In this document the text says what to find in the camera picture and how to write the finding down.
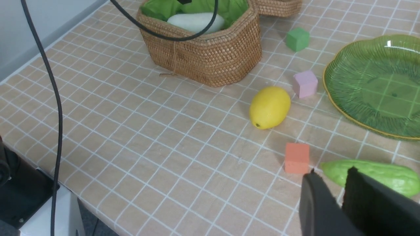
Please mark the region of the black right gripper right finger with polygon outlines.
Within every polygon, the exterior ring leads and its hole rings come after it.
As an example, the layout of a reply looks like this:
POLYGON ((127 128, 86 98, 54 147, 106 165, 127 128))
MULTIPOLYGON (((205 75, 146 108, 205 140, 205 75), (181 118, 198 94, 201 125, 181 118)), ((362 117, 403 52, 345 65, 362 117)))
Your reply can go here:
POLYGON ((355 167, 347 172, 342 211, 347 236, 418 236, 419 205, 355 167))

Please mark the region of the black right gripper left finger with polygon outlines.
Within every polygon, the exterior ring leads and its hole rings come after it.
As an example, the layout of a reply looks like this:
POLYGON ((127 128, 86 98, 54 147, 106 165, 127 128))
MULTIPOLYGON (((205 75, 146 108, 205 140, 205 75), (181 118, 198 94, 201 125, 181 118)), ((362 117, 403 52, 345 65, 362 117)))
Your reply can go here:
POLYGON ((345 215, 314 169, 303 175, 299 220, 303 236, 364 235, 345 215))

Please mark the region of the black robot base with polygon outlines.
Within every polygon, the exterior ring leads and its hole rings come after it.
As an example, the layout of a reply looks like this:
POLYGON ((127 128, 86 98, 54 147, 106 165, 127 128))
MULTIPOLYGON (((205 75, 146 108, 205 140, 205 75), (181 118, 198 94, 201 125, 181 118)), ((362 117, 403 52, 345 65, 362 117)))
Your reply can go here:
MULTIPOLYGON (((21 236, 49 236, 53 179, 34 168, 3 142, 0 143, 1 221, 20 231, 21 236)), ((84 236, 77 197, 58 185, 54 218, 56 236, 84 236)))

